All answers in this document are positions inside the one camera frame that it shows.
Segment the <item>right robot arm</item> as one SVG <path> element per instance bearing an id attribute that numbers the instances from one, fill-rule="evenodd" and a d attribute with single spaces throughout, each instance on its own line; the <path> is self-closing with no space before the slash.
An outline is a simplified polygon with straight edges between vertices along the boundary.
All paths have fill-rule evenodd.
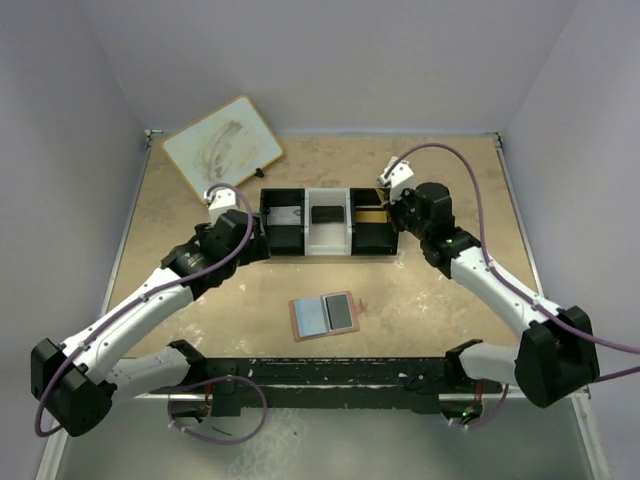
<path id="1" fill-rule="evenodd" d="M 389 185 L 385 211 L 394 229 L 411 233 L 425 260 L 479 298 L 515 334 L 503 347 L 468 341 L 446 354 L 446 383 L 467 391 L 479 380 L 514 385 L 546 408 L 600 376 L 589 316 L 539 296 L 503 269 L 480 240 L 455 223 L 450 192 L 440 183 Z"/>

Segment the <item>pink leather card holder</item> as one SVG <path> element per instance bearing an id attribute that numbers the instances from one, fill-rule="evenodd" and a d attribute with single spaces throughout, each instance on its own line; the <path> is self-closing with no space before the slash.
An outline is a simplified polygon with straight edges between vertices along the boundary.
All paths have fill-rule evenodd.
<path id="1" fill-rule="evenodd" d="M 360 330 L 360 303 L 350 291 L 311 296 L 289 302 L 294 340 L 297 342 Z"/>

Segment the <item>light blue card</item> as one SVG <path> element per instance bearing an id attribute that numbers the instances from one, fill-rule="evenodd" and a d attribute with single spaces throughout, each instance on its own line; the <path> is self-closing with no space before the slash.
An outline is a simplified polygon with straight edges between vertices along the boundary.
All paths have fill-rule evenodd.
<path id="1" fill-rule="evenodd" d="M 301 338 L 314 337 L 329 332 L 328 320 L 320 296 L 295 300 L 295 322 Z"/>

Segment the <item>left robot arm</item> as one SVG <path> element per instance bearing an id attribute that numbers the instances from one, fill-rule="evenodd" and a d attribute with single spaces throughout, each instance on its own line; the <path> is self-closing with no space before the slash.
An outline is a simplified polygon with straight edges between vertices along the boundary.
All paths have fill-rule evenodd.
<path id="1" fill-rule="evenodd" d="M 211 375 L 207 359 L 176 340 L 158 352 L 126 359 L 129 349 L 156 326 L 188 307 L 236 270 L 270 256 L 258 215 L 230 209 L 199 224 L 114 309 L 61 343 L 45 338 L 30 354 L 30 388 L 38 400 L 35 433 L 48 436 L 42 416 L 57 422 L 53 433 L 79 437 L 95 428 L 118 403 L 163 388 L 194 392 Z"/>

